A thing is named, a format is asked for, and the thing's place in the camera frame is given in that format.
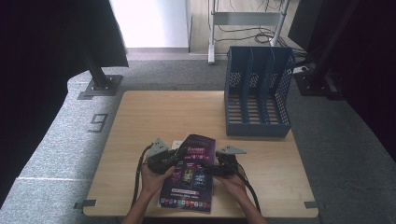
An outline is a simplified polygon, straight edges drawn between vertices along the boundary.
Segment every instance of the hand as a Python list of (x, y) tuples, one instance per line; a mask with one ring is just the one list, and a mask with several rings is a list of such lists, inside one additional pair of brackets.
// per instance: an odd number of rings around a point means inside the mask
[[(245, 172), (240, 165), (238, 165), (238, 172), (242, 176), (245, 176)], [(217, 180), (219, 180), (232, 195), (237, 195), (241, 192), (244, 192), (244, 193), (247, 192), (245, 183), (237, 175), (233, 175), (228, 178), (224, 178), (221, 176), (214, 176), (214, 177)]]
[(153, 196), (162, 186), (163, 181), (175, 171), (175, 166), (169, 168), (165, 174), (158, 175), (153, 173), (146, 163), (142, 164), (142, 193)]

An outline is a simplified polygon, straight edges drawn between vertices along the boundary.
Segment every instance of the table top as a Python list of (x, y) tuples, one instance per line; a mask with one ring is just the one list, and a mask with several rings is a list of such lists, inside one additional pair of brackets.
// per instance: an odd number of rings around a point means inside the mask
[[(306, 208), (314, 196), (290, 130), (285, 138), (235, 137), (225, 132), (223, 91), (127, 91), (106, 142), (87, 200), (87, 216), (125, 216), (134, 194), (134, 177), (143, 149), (160, 137), (166, 145), (196, 133), (216, 139), (216, 149), (231, 145), (258, 196), (265, 217), (316, 217)], [(214, 180), (212, 211), (192, 212), (158, 206), (151, 200), (147, 217), (243, 217), (239, 205)]]

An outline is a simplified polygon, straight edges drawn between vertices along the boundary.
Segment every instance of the left hand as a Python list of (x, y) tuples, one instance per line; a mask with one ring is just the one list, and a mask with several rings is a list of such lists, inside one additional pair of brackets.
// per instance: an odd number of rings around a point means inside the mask
[(146, 163), (143, 163), (142, 175), (142, 192), (153, 196), (162, 186), (163, 181), (175, 171), (175, 166), (169, 168), (165, 174), (158, 175), (153, 173)]

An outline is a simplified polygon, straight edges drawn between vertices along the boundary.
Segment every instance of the white metal frame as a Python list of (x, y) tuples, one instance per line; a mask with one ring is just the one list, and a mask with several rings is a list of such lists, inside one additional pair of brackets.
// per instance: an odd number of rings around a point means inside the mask
[(290, 0), (284, 2), (280, 12), (217, 12), (216, 1), (212, 0), (212, 11), (210, 13), (209, 64), (215, 63), (215, 25), (276, 26), (274, 38), (270, 41), (271, 46), (276, 46)]

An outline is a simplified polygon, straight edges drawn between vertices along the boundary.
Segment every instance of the floor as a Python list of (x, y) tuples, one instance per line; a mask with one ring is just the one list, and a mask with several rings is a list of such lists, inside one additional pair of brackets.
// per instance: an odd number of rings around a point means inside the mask
[[(220, 2), (221, 7), (233, 10), (231, 2), (239, 10), (242, 1)], [(197, 8), (204, 14), (206, 7)], [(201, 18), (201, 27), (206, 19)], [(123, 75), (113, 97), (78, 100), (91, 76), (85, 72), (70, 79), (64, 105), (15, 180), (0, 210), (0, 223), (119, 223), (118, 217), (87, 217), (74, 205), (88, 194), (122, 94), (129, 90), (223, 90), (226, 57), (219, 55), (215, 65), (207, 64), (207, 36), (201, 37), (201, 44), (191, 40), (191, 54), (178, 49), (130, 49), (130, 68), (104, 68), (107, 75)], [(217, 52), (225, 53), (227, 45), (218, 44)], [(287, 108), (319, 216), (269, 218), (270, 223), (396, 223), (396, 164), (354, 110), (345, 101), (303, 97), (294, 80)], [(89, 132), (99, 128), (92, 123), (95, 114), (107, 117), (99, 133)], [(148, 219), (148, 223), (158, 221)], [(170, 222), (202, 220), (161, 220)]]

